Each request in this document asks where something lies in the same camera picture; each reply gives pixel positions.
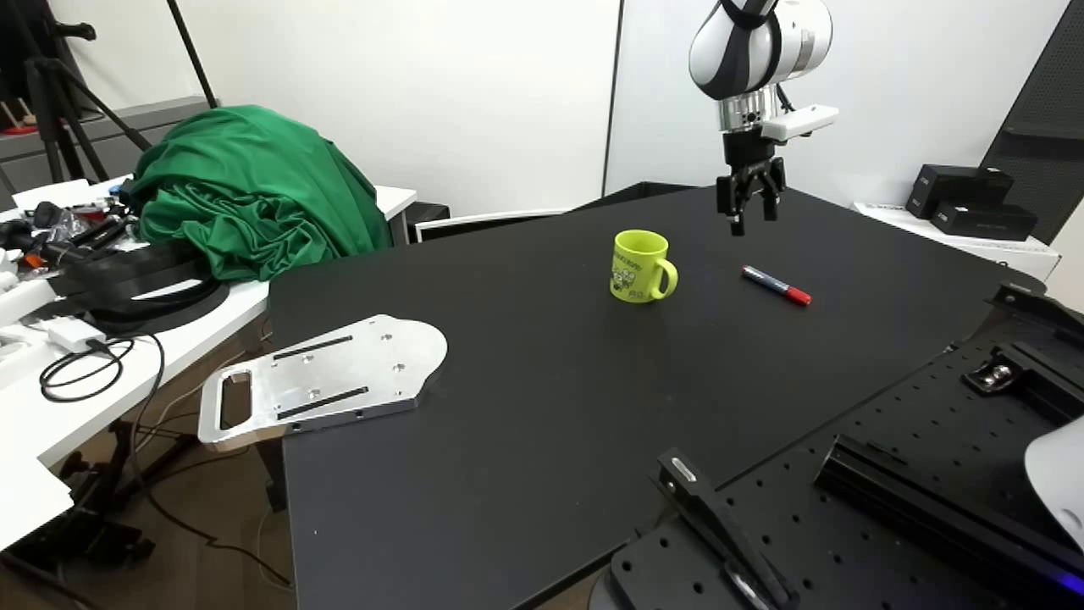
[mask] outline marker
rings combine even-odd
[[[769,286],[769,291],[780,291],[785,301],[794,301],[794,305],[800,305],[800,307],[811,307],[811,305],[812,305],[812,295],[811,295],[811,291],[794,286],[794,285],[785,285],[784,279],[774,279],[774,273],[767,273],[767,271],[760,271],[760,267],[750,267],[750,263],[742,267],[742,273],[751,279],[757,285]]]

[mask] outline yellow-green mug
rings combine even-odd
[[[678,291],[678,267],[666,260],[670,241],[654,231],[619,231],[613,236],[611,295],[647,305]]]

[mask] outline black table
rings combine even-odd
[[[611,297],[619,228],[670,236],[670,301]],[[524,602],[654,521],[656,450],[731,481],[966,340],[1003,280],[803,193],[736,241],[712,188],[295,271],[271,285],[282,345],[377,311],[451,340],[421,408],[284,441],[298,602]]]

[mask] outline mug handle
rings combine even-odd
[[[654,301],[678,291],[678,267],[670,260],[656,260],[660,280],[649,286]]]

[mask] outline green cloth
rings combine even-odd
[[[389,246],[373,183],[316,129],[255,105],[181,123],[121,201],[146,202],[140,236],[198,242],[219,280]]]

